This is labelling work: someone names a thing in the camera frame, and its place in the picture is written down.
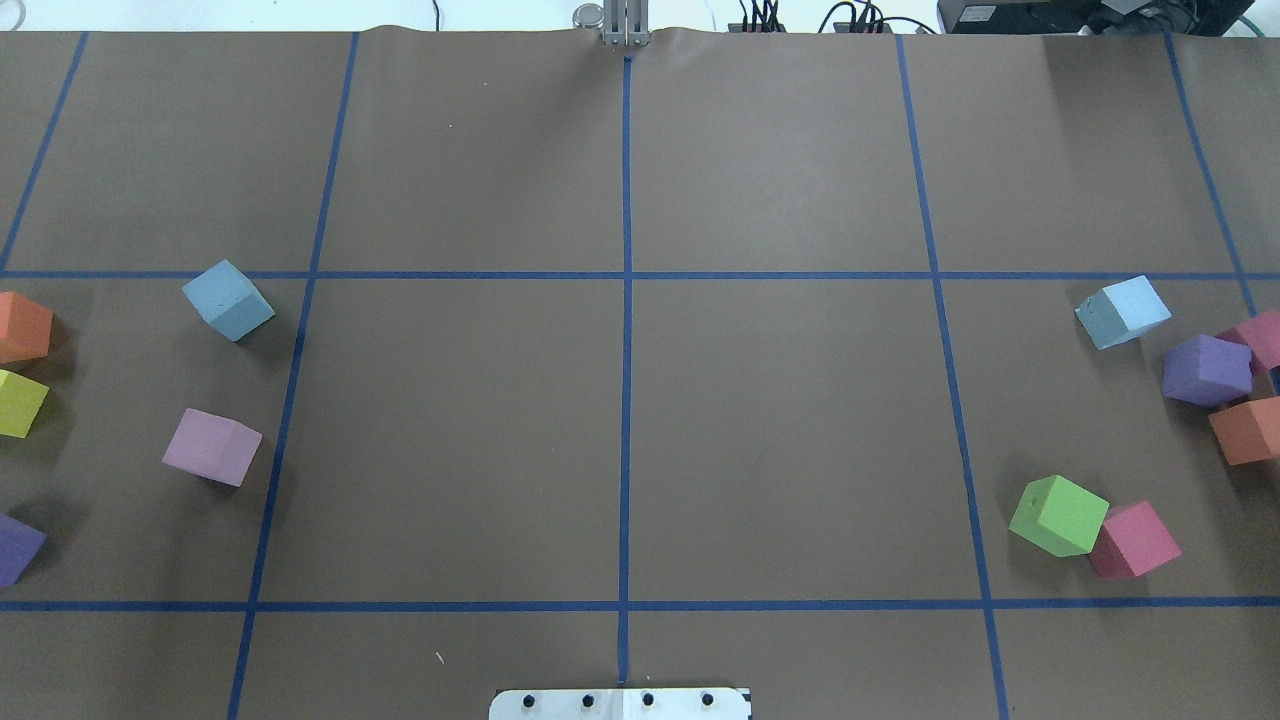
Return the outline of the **light blue foam block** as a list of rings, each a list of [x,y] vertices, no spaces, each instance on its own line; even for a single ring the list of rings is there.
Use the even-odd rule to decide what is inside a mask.
[[[1098,351],[1137,340],[1172,316],[1146,275],[1103,287],[1075,315]]]
[[[187,282],[182,292],[201,319],[230,342],[276,315],[253,282],[227,259]]]

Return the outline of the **black usb hub left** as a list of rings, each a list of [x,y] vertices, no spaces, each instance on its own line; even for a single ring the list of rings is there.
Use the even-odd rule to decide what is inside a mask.
[[[727,24],[730,33],[769,35],[785,33],[785,23],[780,19],[780,1],[739,1],[741,18]]]

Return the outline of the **black usb hub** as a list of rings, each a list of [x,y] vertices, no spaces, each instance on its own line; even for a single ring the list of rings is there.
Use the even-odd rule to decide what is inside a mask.
[[[727,24],[730,33],[769,35],[785,33],[785,23],[780,19],[780,1],[739,1],[741,18]]]
[[[838,12],[847,12],[846,20],[836,20]],[[820,32],[831,29],[836,35],[883,35],[892,33],[887,15],[874,1],[837,1],[827,12],[820,23]]]

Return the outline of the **small metal cylinder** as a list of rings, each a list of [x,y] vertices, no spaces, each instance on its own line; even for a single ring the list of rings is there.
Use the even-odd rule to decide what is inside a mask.
[[[573,9],[571,19],[575,28],[600,31],[605,20],[605,12],[599,4],[584,3]]]

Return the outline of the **lilac pink foam block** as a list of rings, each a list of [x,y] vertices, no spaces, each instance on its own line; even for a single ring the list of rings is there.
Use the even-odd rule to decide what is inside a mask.
[[[237,420],[188,407],[163,455],[163,462],[239,488],[261,443],[260,432]]]

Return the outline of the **pink foam block near green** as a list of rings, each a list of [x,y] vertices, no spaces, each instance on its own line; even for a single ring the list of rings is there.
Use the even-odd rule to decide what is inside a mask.
[[[1149,501],[1112,506],[1088,553],[1098,577],[1137,578],[1181,557],[1181,547]]]

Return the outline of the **purple foam block right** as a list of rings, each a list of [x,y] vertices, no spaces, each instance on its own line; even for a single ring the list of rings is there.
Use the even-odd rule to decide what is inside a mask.
[[[1252,351],[1240,343],[1196,334],[1164,355],[1161,392],[1199,407],[1217,407],[1253,391]]]

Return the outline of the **purple foam block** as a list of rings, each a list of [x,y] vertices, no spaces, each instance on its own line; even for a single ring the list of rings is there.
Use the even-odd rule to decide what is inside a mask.
[[[46,539],[44,532],[1,515],[1,588],[13,587],[20,579]]]
[[[1196,334],[1164,355],[1161,392],[1199,407],[1217,407],[1253,391],[1252,351],[1240,343]]]

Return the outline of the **orange foam block right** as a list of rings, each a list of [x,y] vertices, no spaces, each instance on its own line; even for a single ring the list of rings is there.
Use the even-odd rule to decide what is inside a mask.
[[[1251,400],[1208,415],[1228,465],[1277,460],[1279,404],[1279,397]]]

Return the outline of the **orange foam block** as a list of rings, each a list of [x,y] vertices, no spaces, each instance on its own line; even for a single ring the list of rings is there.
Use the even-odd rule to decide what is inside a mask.
[[[1,292],[1,364],[46,357],[54,313],[15,291]]]
[[[1228,465],[1277,460],[1279,404],[1279,397],[1251,400],[1208,415]]]

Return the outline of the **orange foam block left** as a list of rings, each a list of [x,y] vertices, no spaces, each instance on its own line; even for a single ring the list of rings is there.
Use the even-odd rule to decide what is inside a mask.
[[[1,292],[1,364],[46,357],[54,313],[15,291]]]

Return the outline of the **yellow foam block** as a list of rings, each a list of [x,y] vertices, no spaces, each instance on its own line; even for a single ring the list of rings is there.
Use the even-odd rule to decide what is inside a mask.
[[[1,369],[1,434],[26,438],[49,392],[37,380]]]

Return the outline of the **purple foam block left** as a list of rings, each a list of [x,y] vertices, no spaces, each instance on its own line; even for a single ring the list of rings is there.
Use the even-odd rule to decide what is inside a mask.
[[[46,539],[44,532],[1,515],[1,588],[13,587],[20,579]]]

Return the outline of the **aluminium frame post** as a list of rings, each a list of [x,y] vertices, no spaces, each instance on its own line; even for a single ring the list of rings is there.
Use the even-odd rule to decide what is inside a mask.
[[[605,46],[644,47],[652,41],[648,0],[605,0],[602,6],[600,37]]]

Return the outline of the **white pedestal base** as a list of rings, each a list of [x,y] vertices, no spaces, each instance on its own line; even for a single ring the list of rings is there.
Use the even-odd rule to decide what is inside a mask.
[[[489,719],[751,719],[750,691],[732,687],[512,689]]]

